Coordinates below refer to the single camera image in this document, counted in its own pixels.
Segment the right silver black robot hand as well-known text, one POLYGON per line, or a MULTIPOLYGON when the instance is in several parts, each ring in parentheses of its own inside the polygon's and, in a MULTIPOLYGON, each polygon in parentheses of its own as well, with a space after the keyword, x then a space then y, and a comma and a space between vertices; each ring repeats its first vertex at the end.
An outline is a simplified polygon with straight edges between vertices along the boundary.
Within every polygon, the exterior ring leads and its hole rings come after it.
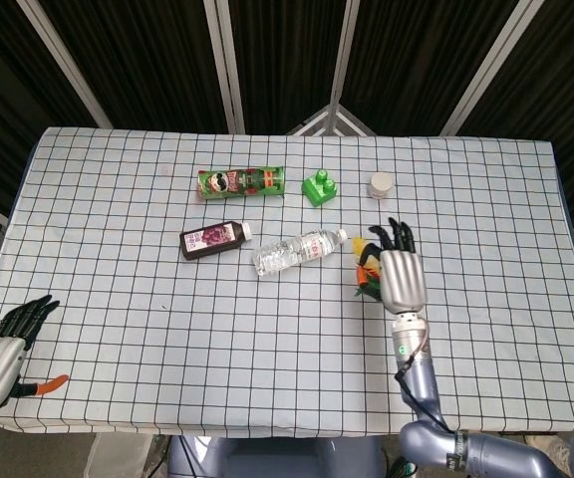
POLYGON ((427 303, 427 286, 421 256, 411 227, 388 218, 393 235, 380 225, 369 227, 380 244, 353 240, 358 262, 358 294, 382 303, 394 315, 419 313, 427 303))

